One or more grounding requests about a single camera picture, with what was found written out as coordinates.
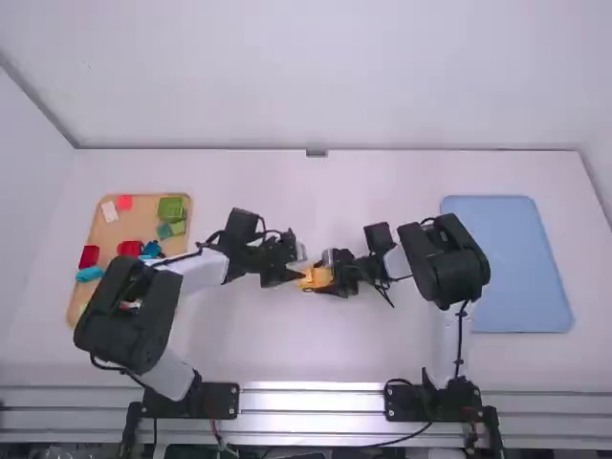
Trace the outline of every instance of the white tabletop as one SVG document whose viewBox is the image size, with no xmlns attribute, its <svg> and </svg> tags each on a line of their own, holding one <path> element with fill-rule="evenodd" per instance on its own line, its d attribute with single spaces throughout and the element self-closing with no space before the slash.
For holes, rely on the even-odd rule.
<svg viewBox="0 0 612 459">
<path fill-rule="evenodd" d="M 128 385 L 100 374 L 72 343 L 65 312 L 98 199 L 112 192 L 184 191 L 189 241 L 222 228 L 232 207 L 293 228 L 312 259 L 323 249 L 366 251 L 362 227 L 391 228 L 439 213 L 450 194 L 534 199 L 576 317 L 562 335 L 478 335 L 470 376 L 483 388 L 612 389 L 608 337 L 612 234 L 575 152 L 100 150 L 79 154 L 30 282 L 2 346 L 0 383 Z M 418 381 L 432 336 L 430 307 L 411 281 L 393 286 L 396 309 L 363 286 L 348 300 L 293 284 L 262 290 L 241 278 L 179 306 L 170 345 L 205 379 Z"/>
</svg>

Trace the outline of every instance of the white wall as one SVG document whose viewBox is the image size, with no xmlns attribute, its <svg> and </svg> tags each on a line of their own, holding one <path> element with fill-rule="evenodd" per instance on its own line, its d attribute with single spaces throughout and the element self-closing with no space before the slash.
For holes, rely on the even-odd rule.
<svg viewBox="0 0 612 459">
<path fill-rule="evenodd" d="M 21 302 L 73 151 L 0 68 L 0 336 Z"/>
<path fill-rule="evenodd" d="M 612 2 L 5 0 L 83 144 L 555 146 L 612 216 Z"/>
</svg>

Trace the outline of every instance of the green cube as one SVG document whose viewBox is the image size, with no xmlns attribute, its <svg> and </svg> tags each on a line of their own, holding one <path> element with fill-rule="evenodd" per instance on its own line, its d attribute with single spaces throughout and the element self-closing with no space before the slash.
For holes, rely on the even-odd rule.
<svg viewBox="0 0 612 459">
<path fill-rule="evenodd" d="M 180 222 L 170 223 L 170 230 L 172 230 L 173 236 L 180 236 L 181 234 L 185 234 L 186 226 L 185 220 L 181 220 Z"/>
<path fill-rule="evenodd" d="M 160 239 L 164 240 L 168 237 L 172 237 L 174 234 L 172 233 L 172 228 L 169 223 L 162 223 L 157 227 L 157 235 L 160 236 Z"/>
<path fill-rule="evenodd" d="M 183 207 L 183 198 L 180 196 L 161 198 L 157 206 L 157 215 L 160 220 L 168 223 L 185 220 L 186 210 Z"/>
</svg>

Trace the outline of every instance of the red cube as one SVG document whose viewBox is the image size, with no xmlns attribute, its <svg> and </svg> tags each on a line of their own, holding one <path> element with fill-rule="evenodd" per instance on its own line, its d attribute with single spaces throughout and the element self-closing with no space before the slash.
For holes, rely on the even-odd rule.
<svg viewBox="0 0 612 459">
<path fill-rule="evenodd" d="M 85 268 L 91 268 L 96 266 L 99 257 L 98 246 L 85 246 L 83 247 L 83 253 L 80 255 L 80 261 L 78 262 L 78 268 L 84 270 Z"/>
<path fill-rule="evenodd" d="M 117 253 L 119 255 L 139 256 L 143 248 L 142 241 L 123 241 L 117 246 Z"/>
<path fill-rule="evenodd" d="M 119 210 L 129 210 L 132 208 L 132 195 L 122 194 L 119 198 L 117 198 L 115 205 Z"/>
</svg>

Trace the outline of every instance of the light blue pad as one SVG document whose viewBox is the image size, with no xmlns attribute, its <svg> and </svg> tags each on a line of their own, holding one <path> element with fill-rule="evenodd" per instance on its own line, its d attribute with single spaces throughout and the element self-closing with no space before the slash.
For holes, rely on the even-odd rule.
<svg viewBox="0 0 612 459">
<path fill-rule="evenodd" d="M 474 332 L 564 333 L 574 316 L 536 203 L 526 196 L 447 196 L 491 264 L 491 283 L 474 311 Z"/>
</svg>

